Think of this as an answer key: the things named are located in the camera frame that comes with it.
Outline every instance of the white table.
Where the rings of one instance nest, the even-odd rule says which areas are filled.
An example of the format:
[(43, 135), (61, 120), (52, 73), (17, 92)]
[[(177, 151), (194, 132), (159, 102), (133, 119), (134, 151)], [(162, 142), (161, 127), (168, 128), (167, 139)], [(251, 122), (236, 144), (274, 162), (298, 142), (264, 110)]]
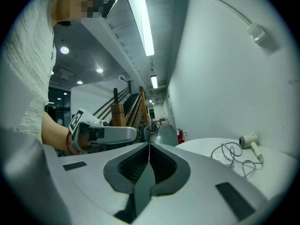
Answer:
[[(239, 143), (238, 140), (227, 138), (202, 138), (184, 142), (176, 147), (206, 156), (210, 155), (216, 147), (221, 145), (221, 143), (227, 142)], [(237, 145), (229, 144), (229, 146), (231, 145), (234, 146), (237, 153), (240, 152)], [(247, 176), (247, 180), (257, 187), (267, 199), (270, 199), (289, 188), (292, 179), (299, 168), (299, 161), (284, 153), (261, 145), (259, 145), (259, 149), (264, 157), (264, 164), (257, 165), (257, 170)], [(221, 148), (216, 150), (214, 154), (222, 154)], [(237, 157), (237, 159), (239, 161), (244, 161), (246, 159), (258, 161), (251, 149), (244, 149), (242, 156)], [(251, 168), (245, 166), (246, 172), (248, 171), (247, 169), (251, 170)], [(238, 163), (234, 163), (233, 170), (241, 176), (244, 175), (242, 165)]]

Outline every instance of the person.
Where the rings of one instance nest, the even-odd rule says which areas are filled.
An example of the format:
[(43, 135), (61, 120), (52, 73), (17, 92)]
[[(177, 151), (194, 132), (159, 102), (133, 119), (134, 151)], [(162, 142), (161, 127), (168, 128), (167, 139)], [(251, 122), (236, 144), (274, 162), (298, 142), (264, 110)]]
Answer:
[[(9, 72), (0, 73), (10, 74), (16, 84), (20, 82), (21, 87), (17, 90), (26, 89), (32, 99), (26, 105), (25, 101), (30, 97), (26, 96), (17, 104), (27, 106), (20, 118), (17, 118), (17, 112), (10, 111), (12, 108), (7, 108), (8, 112), (2, 109), (2, 122), (6, 118), (9, 122), (15, 121), (11, 126), (13, 129), (32, 135), (55, 149), (76, 153), (70, 146), (69, 129), (54, 122), (44, 111), (49, 103), (48, 87), (56, 59), (53, 27), (57, 23), (92, 17), (103, 5), (103, 0), (31, 0), (27, 4), (16, 18), (1, 49), (1, 69)], [(4, 100), (10, 88), (1, 89)], [(88, 134), (83, 134), (79, 142), (81, 148), (84, 149), (87, 143)]]

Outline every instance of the white cable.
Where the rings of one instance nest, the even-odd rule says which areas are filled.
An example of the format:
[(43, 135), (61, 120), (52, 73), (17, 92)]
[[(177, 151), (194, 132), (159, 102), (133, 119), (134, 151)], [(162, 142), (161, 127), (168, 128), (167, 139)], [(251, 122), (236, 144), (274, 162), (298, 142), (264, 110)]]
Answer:
[[(227, 146), (228, 144), (236, 144), (236, 145), (239, 147), (239, 149), (240, 149), (240, 154), (236, 154), (236, 153), (235, 153), (234, 147), (231, 146), (231, 147), (229, 148), (229, 147)], [(225, 155), (223, 147), (226, 147), (226, 148), (228, 149), (228, 151), (230, 152), (230, 155), (231, 155), (232, 159), (229, 158), (229, 157), (227, 157), (227, 156)], [(222, 149), (222, 153), (223, 153), (224, 157), (227, 158), (229, 161), (231, 161), (231, 164), (230, 164), (229, 168), (232, 167), (232, 165), (233, 165), (234, 162), (237, 162), (237, 163), (239, 163), (239, 164), (242, 164), (242, 170), (243, 170), (243, 173), (244, 173), (243, 178), (245, 178), (245, 179), (247, 178), (248, 175), (250, 175), (251, 173), (253, 173), (253, 172), (256, 170), (256, 164), (262, 164), (262, 165), (263, 165), (263, 162), (253, 162), (253, 161), (251, 161), (251, 160), (245, 160), (244, 162), (241, 162), (241, 161), (237, 160), (235, 157), (240, 157), (240, 156), (243, 154), (243, 149), (242, 149), (241, 146), (240, 146), (238, 143), (236, 143), (236, 142), (221, 143), (220, 146), (218, 146), (217, 148), (215, 148), (215, 149), (211, 152), (210, 157), (212, 157), (213, 153), (214, 153), (217, 149), (219, 149), (219, 148)], [(245, 172), (244, 166), (251, 167), (252, 170), (251, 170), (250, 172), (246, 173), (246, 172)]]

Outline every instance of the ceiling beam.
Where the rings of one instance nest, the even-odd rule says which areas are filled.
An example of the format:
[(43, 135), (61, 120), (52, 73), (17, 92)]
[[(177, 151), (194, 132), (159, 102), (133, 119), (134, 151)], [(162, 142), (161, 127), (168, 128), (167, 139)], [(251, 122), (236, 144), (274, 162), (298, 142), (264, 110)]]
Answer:
[(146, 91), (148, 96), (148, 90), (143, 82), (138, 71), (134, 67), (132, 61), (129, 59), (128, 54), (122, 47), (119, 40), (116, 38), (114, 32), (107, 24), (104, 18), (84, 18), (81, 19), (81, 23), (90, 31), (90, 33), (99, 41), (99, 43), (116, 59), (121, 67), (128, 73), (128, 75), (138, 82), (140, 86)]

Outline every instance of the ceiling light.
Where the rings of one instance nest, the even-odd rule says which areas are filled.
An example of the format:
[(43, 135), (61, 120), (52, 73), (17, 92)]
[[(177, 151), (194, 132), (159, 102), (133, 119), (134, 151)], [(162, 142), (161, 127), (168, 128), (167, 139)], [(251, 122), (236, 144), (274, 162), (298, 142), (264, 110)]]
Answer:
[(146, 56), (154, 55), (154, 46), (146, 0), (128, 0), (139, 30)]
[(158, 79), (157, 79), (156, 75), (151, 76), (151, 82), (152, 82), (153, 88), (158, 88)]
[(68, 54), (69, 49), (67, 47), (61, 47), (60, 52), (63, 53), (63, 54)]

